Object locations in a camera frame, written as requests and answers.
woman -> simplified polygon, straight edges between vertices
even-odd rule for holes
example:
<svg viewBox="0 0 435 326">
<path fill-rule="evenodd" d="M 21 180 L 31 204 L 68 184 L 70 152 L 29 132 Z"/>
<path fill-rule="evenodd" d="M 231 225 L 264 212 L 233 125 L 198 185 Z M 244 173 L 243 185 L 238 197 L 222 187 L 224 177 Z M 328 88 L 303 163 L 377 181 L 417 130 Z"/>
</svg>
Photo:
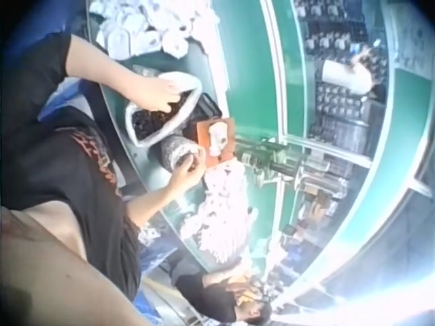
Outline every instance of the woman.
<svg viewBox="0 0 435 326">
<path fill-rule="evenodd" d="M 190 157 L 166 187 L 125 205 L 94 121 L 74 107 L 37 120 L 66 76 L 109 86 L 151 111 L 169 111 L 179 94 L 171 83 L 137 75 L 66 33 L 30 47 L 2 79 L 2 206 L 42 225 L 132 300 L 140 280 L 138 228 L 200 181 L 204 157 Z"/>
<path fill-rule="evenodd" d="M 184 259 L 180 252 L 168 258 L 173 285 L 200 314 L 221 323 L 244 321 L 265 325 L 272 315 L 268 302 L 250 285 L 249 264 L 241 261 L 221 272 L 206 273 Z"/>
</svg>

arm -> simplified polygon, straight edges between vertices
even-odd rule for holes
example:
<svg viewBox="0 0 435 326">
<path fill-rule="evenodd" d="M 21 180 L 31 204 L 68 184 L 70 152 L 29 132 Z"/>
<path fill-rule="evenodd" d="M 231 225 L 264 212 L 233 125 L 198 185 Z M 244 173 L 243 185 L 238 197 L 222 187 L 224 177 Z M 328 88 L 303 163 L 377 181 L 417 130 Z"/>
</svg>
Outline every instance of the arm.
<svg viewBox="0 0 435 326">
<path fill-rule="evenodd" d="M 138 228 L 142 228 L 154 214 L 173 199 L 175 195 L 169 187 L 139 196 L 127 204 L 128 217 Z"/>
<path fill-rule="evenodd" d="M 357 64 L 360 64 L 360 61 L 367 57 L 370 54 L 371 49 L 367 46 L 364 46 L 361 50 L 360 53 L 356 54 L 355 56 L 353 56 L 353 58 L 351 59 L 351 66 L 354 67 Z"/>
<path fill-rule="evenodd" d="M 204 287 L 209 287 L 213 284 L 218 284 L 223 282 L 224 280 L 228 280 L 233 276 L 240 276 L 240 265 L 237 265 L 230 270 L 224 270 L 221 272 L 211 273 L 203 276 L 203 285 Z"/>
<path fill-rule="evenodd" d="M 29 294 L 29 325 L 151 325 L 114 284 L 36 221 L 3 207 L 1 216 L 1 286 Z M 1 299 L 21 312 L 13 292 L 2 292 Z"/>
<path fill-rule="evenodd" d="M 139 228 L 143 227 L 160 209 L 198 184 L 205 169 L 205 151 L 201 150 L 198 155 L 188 156 L 183 164 L 174 170 L 166 187 L 135 198 L 127 204 L 131 221 Z"/>
<path fill-rule="evenodd" d="M 179 100 L 171 83 L 137 75 L 79 37 L 50 34 L 6 73 L 2 69 L 2 136 L 36 122 L 66 76 L 109 86 L 144 109 L 170 111 L 168 103 Z"/>
<path fill-rule="evenodd" d="M 225 290 L 228 292 L 244 292 L 250 289 L 249 283 L 230 283 L 226 286 Z"/>
</svg>

green wall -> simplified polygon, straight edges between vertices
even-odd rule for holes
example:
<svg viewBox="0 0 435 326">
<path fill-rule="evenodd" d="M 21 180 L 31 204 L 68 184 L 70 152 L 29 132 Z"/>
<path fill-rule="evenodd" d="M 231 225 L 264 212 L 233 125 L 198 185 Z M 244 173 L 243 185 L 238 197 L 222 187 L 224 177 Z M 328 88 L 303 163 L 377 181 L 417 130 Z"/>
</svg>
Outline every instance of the green wall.
<svg viewBox="0 0 435 326">
<path fill-rule="evenodd" d="M 228 107 L 237 128 L 277 132 L 277 99 L 271 50 L 259 1 L 219 0 L 213 8 L 220 17 L 219 31 L 230 80 Z M 249 201 L 259 210 L 251 239 L 271 234 L 275 185 L 261 189 L 249 176 Z"/>
<path fill-rule="evenodd" d="M 343 234 L 352 245 L 368 232 L 375 219 L 387 213 L 413 165 L 430 112 L 432 82 L 402 69 L 396 69 L 394 110 L 385 150 L 375 178 L 353 220 Z"/>
</svg>

dark hair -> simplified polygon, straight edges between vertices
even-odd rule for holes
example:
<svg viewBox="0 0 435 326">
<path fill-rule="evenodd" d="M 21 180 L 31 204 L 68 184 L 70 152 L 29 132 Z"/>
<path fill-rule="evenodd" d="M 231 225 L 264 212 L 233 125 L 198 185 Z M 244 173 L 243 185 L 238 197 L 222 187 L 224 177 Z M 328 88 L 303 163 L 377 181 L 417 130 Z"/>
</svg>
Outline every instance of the dark hair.
<svg viewBox="0 0 435 326">
<path fill-rule="evenodd" d="M 261 307 L 260 309 L 260 316 L 258 317 L 254 317 L 254 318 L 250 318 L 250 319 L 245 319 L 245 323 L 247 323 L 248 325 L 254 325 L 254 326 L 264 326 L 266 325 L 272 316 L 272 306 L 269 302 L 263 301 L 263 307 Z"/>
<path fill-rule="evenodd" d="M 374 100 L 385 104 L 387 102 L 387 86 L 385 84 L 375 84 L 370 91 Z"/>
</svg>

